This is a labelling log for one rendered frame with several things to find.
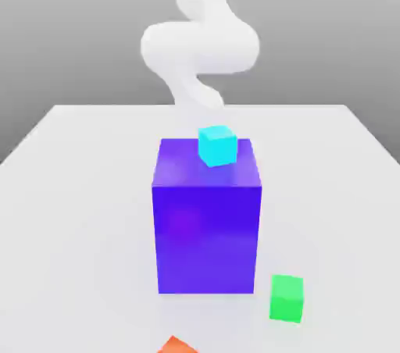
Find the large purple box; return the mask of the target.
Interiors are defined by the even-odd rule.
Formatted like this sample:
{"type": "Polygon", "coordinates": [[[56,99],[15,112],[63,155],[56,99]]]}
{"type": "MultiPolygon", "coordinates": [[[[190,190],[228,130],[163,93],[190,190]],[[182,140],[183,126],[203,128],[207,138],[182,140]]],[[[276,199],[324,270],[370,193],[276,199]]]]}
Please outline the large purple box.
{"type": "Polygon", "coordinates": [[[237,161],[208,167],[195,139],[163,139],[152,181],[161,294],[251,294],[262,183],[252,143],[237,161]]]}

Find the small orange cube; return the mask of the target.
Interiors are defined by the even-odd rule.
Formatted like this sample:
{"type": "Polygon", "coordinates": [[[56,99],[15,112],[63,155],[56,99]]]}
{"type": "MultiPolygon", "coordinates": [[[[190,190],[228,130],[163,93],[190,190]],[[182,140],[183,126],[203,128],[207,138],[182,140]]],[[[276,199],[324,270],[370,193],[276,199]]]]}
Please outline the small orange cube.
{"type": "Polygon", "coordinates": [[[198,351],[181,339],[171,336],[157,353],[198,353],[198,351]]]}

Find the small green cube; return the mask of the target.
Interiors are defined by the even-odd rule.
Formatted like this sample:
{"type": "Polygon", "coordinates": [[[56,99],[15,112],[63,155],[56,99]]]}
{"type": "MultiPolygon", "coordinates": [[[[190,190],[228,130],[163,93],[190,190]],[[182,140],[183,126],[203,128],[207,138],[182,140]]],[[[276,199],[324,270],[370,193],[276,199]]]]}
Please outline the small green cube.
{"type": "Polygon", "coordinates": [[[270,319],[300,323],[304,300],[304,282],[301,277],[272,275],[270,319]]]}

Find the small cyan cube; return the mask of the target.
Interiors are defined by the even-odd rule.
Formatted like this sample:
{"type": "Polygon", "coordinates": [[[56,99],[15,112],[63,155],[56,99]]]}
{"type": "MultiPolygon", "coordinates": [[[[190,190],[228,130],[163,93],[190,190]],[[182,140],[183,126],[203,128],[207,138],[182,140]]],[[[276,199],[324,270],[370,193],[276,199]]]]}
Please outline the small cyan cube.
{"type": "Polygon", "coordinates": [[[198,155],[208,167],[235,163],[238,156],[236,134],[227,126],[211,126],[198,130],[198,155]]]}

